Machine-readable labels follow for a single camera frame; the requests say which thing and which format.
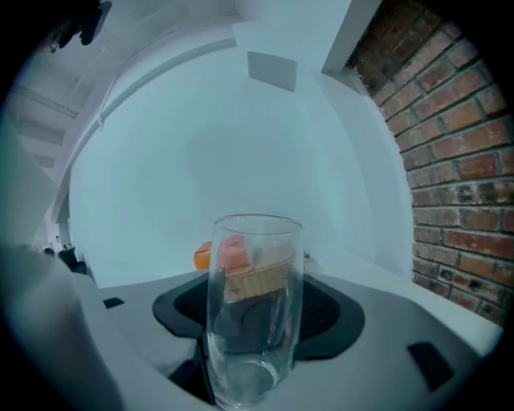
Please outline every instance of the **glass rim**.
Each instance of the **glass rim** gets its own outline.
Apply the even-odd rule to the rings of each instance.
[[[225,215],[223,217],[217,218],[214,222],[214,228],[218,226],[219,223],[228,221],[228,220],[234,220],[237,218],[270,218],[275,220],[281,220],[282,222],[287,222],[292,225],[292,228],[287,231],[280,231],[278,233],[252,233],[244,230],[234,230],[231,228],[221,227],[223,230],[230,231],[232,233],[236,234],[242,234],[242,235],[258,235],[258,236],[266,236],[266,235],[290,235],[299,232],[304,227],[297,221],[293,220],[292,218],[287,217],[281,217],[279,215],[272,215],[272,214],[229,214]]]

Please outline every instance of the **white ceiling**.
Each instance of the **white ceiling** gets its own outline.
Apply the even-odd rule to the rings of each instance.
[[[234,14],[235,0],[111,0],[102,30],[88,46],[76,35],[55,53],[27,60],[6,110],[20,141],[53,178],[66,130],[98,79],[177,26]]]

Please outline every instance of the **pink object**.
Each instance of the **pink object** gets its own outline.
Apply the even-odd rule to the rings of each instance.
[[[223,267],[227,274],[230,271],[250,266],[247,250],[242,235],[233,235],[221,242],[218,248],[218,267]]]

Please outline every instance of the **black object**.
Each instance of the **black object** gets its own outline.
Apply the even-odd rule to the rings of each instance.
[[[207,274],[167,291],[153,303],[157,321],[176,336],[201,338],[206,328]],[[359,337],[365,317],[347,295],[304,275],[300,338],[295,360],[329,359]]]
[[[103,2],[98,5],[90,14],[84,16],[82,21],[82,33],[80,33],[80,42],[87,46],[90,44],[100,32],[108,12],[111,10],[111,2]]]
[[[88,267],[85,262],[77,261],[75,248],[69,248],[59,252],[59,258],[68,266],[73,273],[87,274]]]
[[[109,309],[109,308],[119,306],[121,304],[125,304],[125,301],[123,299],[119,299],[118,297],[113,297],[111,299],[105,299],[104,304],[105,304],[105,307],[107,309]]]
[[[407,348],[419,367],[430,392],[454,376],[454,371],[431,343],[416,343]]]
[[[193,358],[178,367],[169,379],[196,398],[215,405],[216,400],[207,374],[205,347],[204,339],[198,338]]]

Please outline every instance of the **orange object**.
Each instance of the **orange object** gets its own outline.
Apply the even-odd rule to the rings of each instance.
[[[233,235],[220,243],[218,267],[223,267],[226,275],[238,274],[251,267],[247,250],[243,244],[243,236]]]
[[[209,270],[210,248],[212,242],[204,242],[200,248],[194,252],[194,266],[197,270]]]

